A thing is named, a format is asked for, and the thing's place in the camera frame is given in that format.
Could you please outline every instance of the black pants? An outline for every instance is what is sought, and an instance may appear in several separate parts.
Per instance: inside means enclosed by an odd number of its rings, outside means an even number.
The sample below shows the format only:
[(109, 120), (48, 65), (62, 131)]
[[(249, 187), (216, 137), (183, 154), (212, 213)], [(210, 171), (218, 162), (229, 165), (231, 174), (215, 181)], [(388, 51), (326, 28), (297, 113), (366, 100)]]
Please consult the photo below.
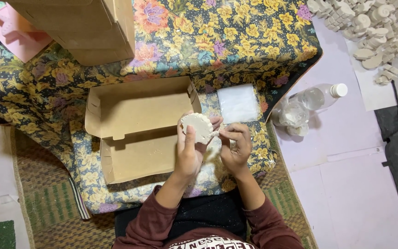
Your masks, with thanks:
[[(222, 195), (199, 196), (182, 199), (173, 226), (165, 242), (200, 227), (223, 228), (246, 240), (247, 219), (236, 188)], [(116, 237), (125, 236), (128, 223), (136, 218), (140, 207), (114, 213)]]

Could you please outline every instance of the table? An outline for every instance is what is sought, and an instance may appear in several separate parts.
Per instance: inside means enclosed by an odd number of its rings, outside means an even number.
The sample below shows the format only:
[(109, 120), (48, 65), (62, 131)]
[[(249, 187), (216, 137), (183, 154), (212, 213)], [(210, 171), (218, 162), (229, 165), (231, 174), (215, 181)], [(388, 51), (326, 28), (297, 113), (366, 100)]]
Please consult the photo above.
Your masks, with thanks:
[[(53, 42), (26, 64), (3, 51), (0, 117), (57, 156), (92, 213), (135, 207), (168, 174), (106, 185), (99, 138), (84, 131), (89, 88), (141, 79), (189, 75), (205, 115), (219, 115), (216, 89), (252, 83), (259, 101), (250, 127), (255, 176), (272, 170), (265, 120), (273, 106), (322, 55), (305, 3), (300, 0), (135, 0), (134, 59), (85, 67)], [(148, 9), (159, 13), (154, 20)], [(198, 178), (185, 197), (235, 188), (214, 139)]]

